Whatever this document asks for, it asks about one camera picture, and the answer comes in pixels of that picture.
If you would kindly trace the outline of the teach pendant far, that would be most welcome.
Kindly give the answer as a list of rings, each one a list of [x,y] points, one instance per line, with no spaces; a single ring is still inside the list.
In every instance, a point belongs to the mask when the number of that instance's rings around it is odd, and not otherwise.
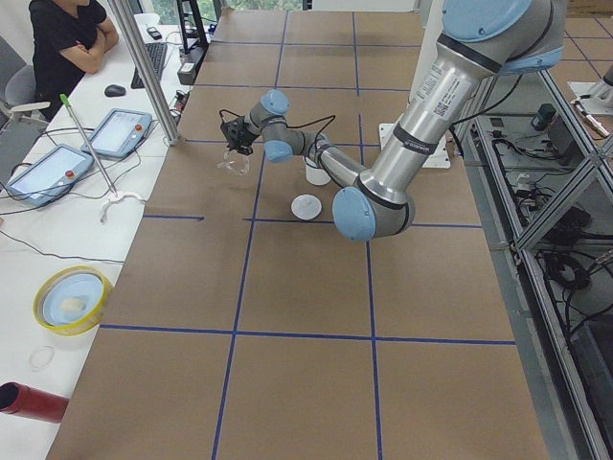
[[[151,123],[152,115],[149,113],[113,108],[88,139],[102,158],[123,159],[147,136]]]

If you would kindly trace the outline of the teach pendant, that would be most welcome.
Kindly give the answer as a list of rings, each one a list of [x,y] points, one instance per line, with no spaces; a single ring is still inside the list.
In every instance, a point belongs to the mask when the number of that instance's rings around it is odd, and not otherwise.
[[[102,158],[123,159],[147,136],[151,123],[152,115],[149,113],[113,108],[88,139]]]
[[[43,206],[66,194],[93,163],[90,154],[59,144],[13,178],[6,190],[15,200]]]

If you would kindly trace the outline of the clear plastic funnel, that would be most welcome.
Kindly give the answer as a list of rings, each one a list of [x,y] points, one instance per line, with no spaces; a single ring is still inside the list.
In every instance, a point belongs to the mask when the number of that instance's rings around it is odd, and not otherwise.
[[[222,160],[216,167],[238,176],[245,176],[250,171],[250,162],[246,155],[227,147],[223,152]]]

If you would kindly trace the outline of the aluminium frame post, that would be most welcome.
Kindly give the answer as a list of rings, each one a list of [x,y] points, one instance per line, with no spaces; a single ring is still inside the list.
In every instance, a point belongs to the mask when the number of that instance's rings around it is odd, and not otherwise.
[[[164,96],[161,83],[154,72],[152,63],[148,57],[145,42],[141,36],[130,6],[126,1],[120,0],[109,0],[108,3],[117,19],[135,67],[145,85],[149,101],[164,131],[166,140],[170,146],[174,146],[179,141],[180,135],[176,123],[170,115],[170,110],[167,106],[167,100]]]

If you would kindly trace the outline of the teach pendant near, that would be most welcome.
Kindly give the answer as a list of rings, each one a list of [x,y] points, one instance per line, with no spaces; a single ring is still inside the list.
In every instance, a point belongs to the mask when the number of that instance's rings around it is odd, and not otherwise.
[[[6,190],[15,200],[43,206],[66,194],[93,163],[90,154],[59,144],[13,178]]]

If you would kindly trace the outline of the black computer box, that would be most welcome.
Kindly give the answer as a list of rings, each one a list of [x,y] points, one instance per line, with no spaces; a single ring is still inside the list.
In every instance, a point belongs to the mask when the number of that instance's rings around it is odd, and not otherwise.
[[[208,48],[195,46],[188,51],[180,49],[181,65],[177,71],[177,77],[183,85],[193,85],[207,54]]]

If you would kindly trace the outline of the person in black shirt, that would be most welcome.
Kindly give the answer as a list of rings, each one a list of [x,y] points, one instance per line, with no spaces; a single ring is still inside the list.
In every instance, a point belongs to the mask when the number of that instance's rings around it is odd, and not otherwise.
[[[60,96],[70,95],[85,75],[100,71],[119,35],[95,0],[32,1],[29,12],[36,99],[50,104],[42,114],[51,121],[62,107]]]

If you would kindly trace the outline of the white enamel cup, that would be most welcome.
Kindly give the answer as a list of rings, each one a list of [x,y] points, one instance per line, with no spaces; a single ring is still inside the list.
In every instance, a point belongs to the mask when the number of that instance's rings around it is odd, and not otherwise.
[[[325,186],[331,182],[328,173],[317,167],[315,163],[308,158],[305,159],[306,165],[306,180],[314,186]]]

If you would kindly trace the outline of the white cup lid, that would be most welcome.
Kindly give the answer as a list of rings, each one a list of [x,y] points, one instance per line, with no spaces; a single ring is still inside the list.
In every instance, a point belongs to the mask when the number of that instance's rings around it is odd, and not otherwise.
[[[300,220],[316,219],[322,212],[322,203],[315,195],[298,195],[290,205],[292,214]]]

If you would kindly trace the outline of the grabber stick tool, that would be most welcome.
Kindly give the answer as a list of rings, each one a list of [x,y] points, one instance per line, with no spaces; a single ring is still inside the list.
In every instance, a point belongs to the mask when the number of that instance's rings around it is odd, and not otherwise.
[[[106,223],[106,220],[107,220],[107,210],[108,210],[108,208],[111,205],[118,204],[121,201],[125,200],[126,198],[135,198],[136,200],[138,200],[142,204],[145,204],[146,200],[142,196],[140,196],[138,193],[124,192],[124,191],[118,190],[116,188],[114,182],[111,180],[110,176],[108,175],[108,173],[107,173],[107,171],[106,171],[106,169],[105,169],[105,167],[104,167],[104,165],[102,163],[102,160],[100,159],[99,155],[97,154],[97,152],[95,151],[93,145],[91,144],[89,138],[87,137],[87,135],[86,135],[86,133],[84,131],[83,126],[81,125],[79,119],[77,118],[77,116],[76,116],[76,114],[75,114],[75,112],[74,112],[74,110],[73,110],[73,108],[72,108],[72,106],[71,106],[71,104],[70,104],[70,102],[68,100],[68,97],[65,94],[61,93],[59,95],[59,98],[60,98],[62,104],[66,107],[66,109],[67,109],[69,115],[71,116],[72,120],[74,121],[74,123],[75,123],[75,125],[76,125],[76,127],[77,127],[77,129],[79,131],[79,134],[81,135],[81,137],[82,137],[82,139],[83,139],[83,141],[85,143],[85,146],[87,146],[87,148],[88,148],[92,158],[94,159],[96,165],[98,166],[99,171],[101,172],[102,177],[105,180],[105,182],[106,182],[106,184],[108,186],[108,189],[109,189],[109,197],[108,197],[107,201],[102,205],[102,208],[101,208],[102,214],[101,214],[101,217],[100,217],[100,222],[102,224]]]

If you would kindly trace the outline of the red cylinder bottle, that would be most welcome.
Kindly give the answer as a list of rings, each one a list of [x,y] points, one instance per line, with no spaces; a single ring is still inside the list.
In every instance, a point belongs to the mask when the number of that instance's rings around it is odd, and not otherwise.
[[[31,386],[7,382],[1,385],[1,412],[58,424],[61,422],[69,400]]]

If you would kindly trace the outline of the grey office chair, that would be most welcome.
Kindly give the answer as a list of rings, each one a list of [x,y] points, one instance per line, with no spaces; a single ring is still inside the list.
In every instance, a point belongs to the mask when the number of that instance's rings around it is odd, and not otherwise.
[[[34,68],[1,38],[1,186],[47,127],[43,106],[35,101]]]

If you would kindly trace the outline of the yellow tape roll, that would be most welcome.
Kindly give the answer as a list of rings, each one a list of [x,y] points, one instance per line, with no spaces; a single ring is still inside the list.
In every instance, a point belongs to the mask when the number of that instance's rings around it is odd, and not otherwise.
[[[76,265],[49,278],[33,304],[36,322],[54,334],[74,336],[97,326],[113,290],[97,269]]]

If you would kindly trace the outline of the black computer mouse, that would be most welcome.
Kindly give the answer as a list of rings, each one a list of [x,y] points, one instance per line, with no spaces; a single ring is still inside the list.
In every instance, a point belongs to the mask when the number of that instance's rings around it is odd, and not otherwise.
[[[126,89],[118,84],[110,84],[105,87],[104,95],[107,98],[122,97],[126,94]]]

